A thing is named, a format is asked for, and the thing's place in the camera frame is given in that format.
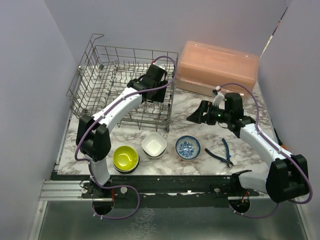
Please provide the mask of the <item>blue floral bowl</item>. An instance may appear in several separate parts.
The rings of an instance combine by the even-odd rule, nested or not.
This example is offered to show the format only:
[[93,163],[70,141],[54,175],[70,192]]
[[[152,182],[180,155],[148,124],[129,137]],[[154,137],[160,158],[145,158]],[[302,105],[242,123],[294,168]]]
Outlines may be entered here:
[[196,159],[201,152],[200,142],[193,136],[181,136],[175,143],[177,156],[184,161]]

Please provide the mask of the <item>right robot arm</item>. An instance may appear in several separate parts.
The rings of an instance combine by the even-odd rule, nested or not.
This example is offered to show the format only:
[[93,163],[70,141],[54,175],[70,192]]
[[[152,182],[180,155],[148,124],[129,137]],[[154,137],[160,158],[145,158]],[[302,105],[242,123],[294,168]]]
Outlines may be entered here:
[[275,203],[310,195],[307,160],[281,148],[264,134],[256,121],[244,114],[243,99],[239,93],[229,92],[224,96],[224,108],[213,101],[202,100],[187,121],[214,126],[227,124],[228,130],[250,145],[268,166],[268,173],[243,170],[232,174],[229,189],[240,196],[247,189],[265,194]]

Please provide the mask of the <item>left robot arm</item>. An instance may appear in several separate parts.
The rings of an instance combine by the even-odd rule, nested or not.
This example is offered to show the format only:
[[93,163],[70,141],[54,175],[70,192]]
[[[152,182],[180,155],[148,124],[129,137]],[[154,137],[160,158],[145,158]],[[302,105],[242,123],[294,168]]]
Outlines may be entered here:
[[112,146],[110,133],[131,110],[144,102],[162,102],[169,82],[163,78],[167,71],[161,65],[151,64],[146,73],[130,80],[119,96],[107,107],[90,116],[84,114],[78,122],[76,161],[88,162],[93,191],[106,197],[111,190],[111,176],[106,157]]

